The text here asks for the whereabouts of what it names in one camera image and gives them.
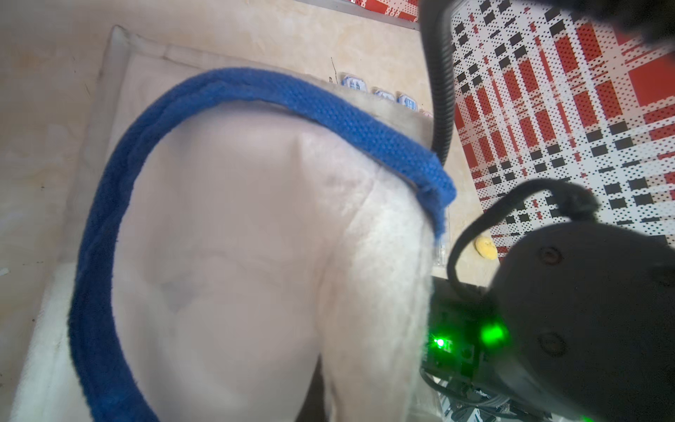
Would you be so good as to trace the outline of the white canvas bag blue handles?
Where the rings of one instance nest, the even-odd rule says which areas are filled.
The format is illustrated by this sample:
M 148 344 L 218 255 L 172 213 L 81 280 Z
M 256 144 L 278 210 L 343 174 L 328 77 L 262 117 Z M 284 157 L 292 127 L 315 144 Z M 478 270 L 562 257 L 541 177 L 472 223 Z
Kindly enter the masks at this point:
M 432 120 L 116 27 L 13 421 L 437 421 Z

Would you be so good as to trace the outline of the blue compass set case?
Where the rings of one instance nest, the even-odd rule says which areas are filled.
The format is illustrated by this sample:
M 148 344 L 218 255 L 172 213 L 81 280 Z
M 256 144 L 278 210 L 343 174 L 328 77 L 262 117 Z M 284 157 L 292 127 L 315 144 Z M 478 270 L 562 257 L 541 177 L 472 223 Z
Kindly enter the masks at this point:
M 385 90 L 382 90 L 382 89 L 374 89 L 373 93 L 374 93 L 374 95 L 376 95 L 378 97 L 386 98 L 386 100 L 389 100 L 389 101 L 392 101 L 392 102 L 397 102 L 397 97 L 389 91 L 385 91 Z
M 367 92 L 367 84 L 365 81 L 359 77 L 355 77 L 352 75 L 344 75 L 341 80 L 341 84 L 344 87 L 347 87 L 349 89 L 355 90 L 355 91 L 363 91 Z
M 412 111 L 418 111 L 418 102 L 406 94 L 401 93 L 397 97 L 397 103 Z

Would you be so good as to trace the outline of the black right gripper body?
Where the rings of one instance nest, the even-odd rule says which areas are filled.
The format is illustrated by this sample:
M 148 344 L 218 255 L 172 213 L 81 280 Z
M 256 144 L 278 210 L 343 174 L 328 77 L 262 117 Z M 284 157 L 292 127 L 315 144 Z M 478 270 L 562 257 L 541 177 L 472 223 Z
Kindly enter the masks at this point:
M 432 281 L 422 369 L 455 388 L 495 390 L 496 376 L 480 339 L 479 316 L 446 279 Z

